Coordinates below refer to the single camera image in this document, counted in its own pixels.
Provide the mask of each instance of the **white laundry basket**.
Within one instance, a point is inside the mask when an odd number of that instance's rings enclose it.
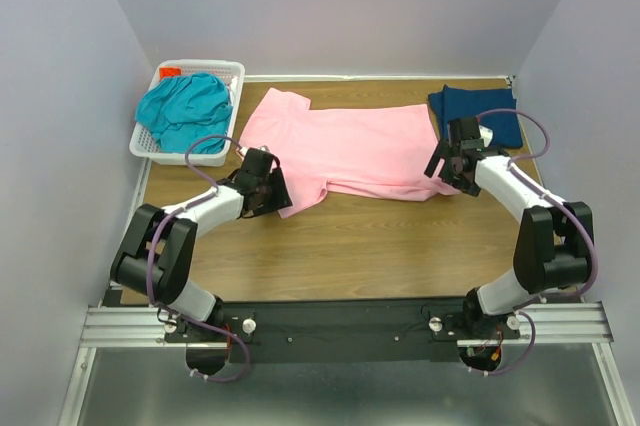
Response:
[[[233,134],[236,124],[238,107],[240,106],[240,95],[242,94],[242,83],[244,83],[244,66],[231,61],[215,61],[205,59],[177,59],[165,61],[156,69],[149,90],[155,88],[160,82],[160,68],[180,68],[183,75],[195,73],[210,73],[220,78],[231,92],[231,119],[227,136]],[[227,141],[222,151],[215,154],[191,154],[189,160],[198,166],[222,166],[229,152],[231,144]],[[184,154],[163,153],[158,148],[156,141],[151,136],[147,128],[136,122],[136,126],[129,142],[129,150],[134,156],[149,158],[159,164],[184,165]]]

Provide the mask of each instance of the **teal cloth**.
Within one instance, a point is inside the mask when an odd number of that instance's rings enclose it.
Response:
[[[231,120],[229,91],[208,73],[163,79],[147,92],[136,110],[136,121],[149,130],[164,153],[184,153],[209,134],[226,134]],[[219,153],[223,139],[199,144],[196,154]]]

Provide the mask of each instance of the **pink cloth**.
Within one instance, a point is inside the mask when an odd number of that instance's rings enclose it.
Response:
[[[437,144],[425,104],[316,111],[310,105],[271,88],[240,137],[242,146],[266,145],[280,158],[293,202],[281,217],[319,203],[327,191],[405,201],[458,192],[424,175]]]

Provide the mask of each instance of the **navy blue cloth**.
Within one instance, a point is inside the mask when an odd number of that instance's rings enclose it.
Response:
[[[216,76],[196,73],[163,79],[147,92],[136,110],[136,121],[149,130],[164,153],[184,153],[198,139],[227,134],[231,120],[229,91]],[[199,144],[196,154],[222,151],[224,139]]]
[[[429,95],[429,105],[438,118],[440,136],[449,139],[447,124],[452,119],[476,116],[496,108],[516,109],[516,100],[510,89],[484,89],[469,91],[449,86]],[[483,126],[493,130],[492,146],[521,148],[522,134],[515,114],[498,113],[482,118]]]

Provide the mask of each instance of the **wooden tabletop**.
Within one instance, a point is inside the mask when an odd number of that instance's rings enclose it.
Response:
[[[247,83],[233,136],[270,87],[310,98],[312,109],[328,109],[421,104],[444,84],[506,87],[501,79]],[[205,169],[222,178],[239,165],[229,154],[223,167]],[[532,161],[521,167],[538,179]],[[186,167],[153,164],[144,200],[173,204],[207,187]],[[486,192],[425,202],[329,193],[291,218],[234,221],[200,238],[191,279],[228,301],[464,295],[511,267],[517,233],[516,220]],[[125,291],[122,301],[146,298]]]

